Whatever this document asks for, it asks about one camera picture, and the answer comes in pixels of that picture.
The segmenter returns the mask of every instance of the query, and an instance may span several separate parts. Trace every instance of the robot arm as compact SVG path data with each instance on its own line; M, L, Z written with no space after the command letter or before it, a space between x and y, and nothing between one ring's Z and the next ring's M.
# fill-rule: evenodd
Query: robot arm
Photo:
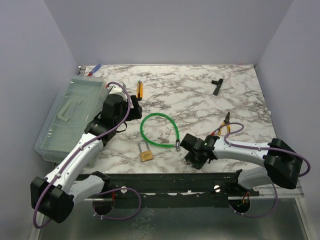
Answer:
M270 143L229 142L263 149L271 147L295 153L285 142L277 138ZM218 136L208 135L202 140L188 133L180 145L189 151L184 158L196 169L201 169L207 160L217 159L234 159L259 165L260 167L250 170L241 170L237 183L245 189L271 183L285 189L295 189L297 186L302 160L291 154L236 147L227 144Z
M137 97L132 95L130 98L133 108L130 109L126 121L142 117L142 108L138 104ZM33 209L37 209L57 223L62 223L74 205L104 189L112 189L110 178L101 172L94 172L87 179L74 182L92 157L116 135L114 127L123 121L127 111L126 95L120 87L114 86L103 103L102 111L87 125L78 144L68 156L43 179L36 177L32 181L30 191Z

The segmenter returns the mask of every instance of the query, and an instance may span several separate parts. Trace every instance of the plastic storage box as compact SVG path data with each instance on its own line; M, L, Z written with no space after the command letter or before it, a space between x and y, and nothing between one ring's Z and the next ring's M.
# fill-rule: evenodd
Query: plastic storage box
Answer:
M72 77L54 101L35 144L35 150L45 161L58 164L63 161L84 134L87 124L102 110L107 94L101 77Z

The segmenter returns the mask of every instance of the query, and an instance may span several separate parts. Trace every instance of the green coiled cable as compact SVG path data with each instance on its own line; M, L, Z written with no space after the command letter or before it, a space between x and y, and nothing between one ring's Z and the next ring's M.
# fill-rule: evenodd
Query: green coiled cable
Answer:
M151 141L149 140L146 135L144 134L144 123L145 121L148 119L148 118L151 118L153 116L160 116L160 117L164 117L166 119L168 119L174 126L174 129L175 129L175 134L176 134L176 144L161 144L161 143L156 143L154 141ZM178 131L178 127L177 125L175 124L175 122L173 121L173 119L171 117L169 117L168 115L165 115L163 113L159 113L159 112L156 112L156 113L151 113L149 114L148 116L146 116L142 122L141 122L141 125L140 125L140 132L141 132L141 135L143 137L143 139L145 141L147 141L148 143L152 144L152 145L155 145L155 146L158 146L158 147L162 147L162 148L174 148L176 147L177 150L180 149L180 139L179 139L179 131Z

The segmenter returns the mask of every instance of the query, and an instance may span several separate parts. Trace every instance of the gray metal surface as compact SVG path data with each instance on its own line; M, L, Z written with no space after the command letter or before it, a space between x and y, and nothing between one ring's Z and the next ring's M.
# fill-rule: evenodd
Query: gray metal surface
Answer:
M255 199L248 213L261 214L273 199ZM229 208L145 208L126 221L93 217L91 201L78 204L69 218L51 222L41 230L41 240L306 240L294 198L280 199L276 211L263 218L245 218ZM133 209L115 209L125 216Z

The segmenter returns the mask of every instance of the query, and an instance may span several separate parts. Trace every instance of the padlock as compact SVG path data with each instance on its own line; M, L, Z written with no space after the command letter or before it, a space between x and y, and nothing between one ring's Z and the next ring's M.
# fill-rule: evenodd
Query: padlock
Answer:
M141 142L145 142L145 145L146 145L146 148L148 149L148 151L142 152L141 146L140 146ZM139 150L140 150L140 158L141 158L142 162L154 159L154 156L152 155L152 152L149 149L149 145L145 140L140 140L138 142L138 147L139 147Z

